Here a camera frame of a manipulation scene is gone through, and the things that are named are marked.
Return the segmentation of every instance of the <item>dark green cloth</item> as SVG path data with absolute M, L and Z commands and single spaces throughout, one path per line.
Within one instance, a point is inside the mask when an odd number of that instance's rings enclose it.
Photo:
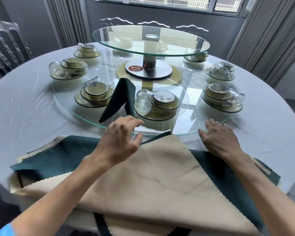
M 170 134 L 170 132 L 162 133 L 142 144 Z M 75 170 L 82 159 L 94 150 L 99 140 L 99 138 L 68 136 L 54 147 L 25 158 L 21 163 L 11 166 L 11 169 L 36 181 L 61 175 Z M 263 220 L 251 197 L 231 168 L 209 152 L 198 150 L 190 150 L 190 152 L 221 193 L 260 230 L 264 226 Z M 260 170 L 277 185 L 280 177 L 264 163 L 259 162 L 271 174 L 268 175 Z
M 111 99 L 106 106 L 99 122 L 102 123 L 113 116 L 125 104 L 127 115 L 134 117 L 134 99 L 136 87 L 129 79 L 120 78 Z

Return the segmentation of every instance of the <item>window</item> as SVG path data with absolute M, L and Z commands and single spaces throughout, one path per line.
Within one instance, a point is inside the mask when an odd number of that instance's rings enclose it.
M 97 0 L 245 17 L 254 0 Z

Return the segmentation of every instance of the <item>clear acrylic chair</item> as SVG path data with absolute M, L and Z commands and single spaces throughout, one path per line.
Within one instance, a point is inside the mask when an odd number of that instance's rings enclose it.
M 32 58 L 19 26 L 0 21 L 0 79 Z

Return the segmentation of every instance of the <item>beige cloth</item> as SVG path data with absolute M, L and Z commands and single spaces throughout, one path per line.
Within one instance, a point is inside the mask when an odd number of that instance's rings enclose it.
M 40 198 L 69 174 L 29 185 L 25 182 L 24 188 L 14 179 L 11 192 Z M 128 160 L 101 176 L 77 207 L 104 214 L 117 236 L 162 235 L 154 234 L 157 230 L 144 234 L 146 223 L 169 226 L 163 230 L 184 227 L 230 235 L 259 235 L 175 135 L 141 145 Z M 142 233 L 136 233 L 136 227 L 132 229 L 133 234 L 122 233 L 125 223 L 119 224 L 115 218 L 145 222 L 137 225 Z

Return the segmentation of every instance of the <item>folded napkin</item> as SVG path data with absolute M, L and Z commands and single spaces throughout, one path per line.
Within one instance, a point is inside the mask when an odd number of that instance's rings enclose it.
M 113 116 L 125 104 L 127 115 L 134 117 L 134 99 L 136 87 L 129 79 L 120 78 L 111 99 L 106 106 L 99 123 L 102 123 Z
M 11 166 L 14 194 L 40 198 L 90 154 L 99 139 L 68 136 Z M 260 161 L 276 185 L 279 176 Z M 188 150 L 170 132 L 142 143 L 137 153 L 101 176 L 79 202 L 94 212 L 101 235 L 188 235 L 191 229 L 259 235 L 264 223 L 228 165 L 208 152 Z

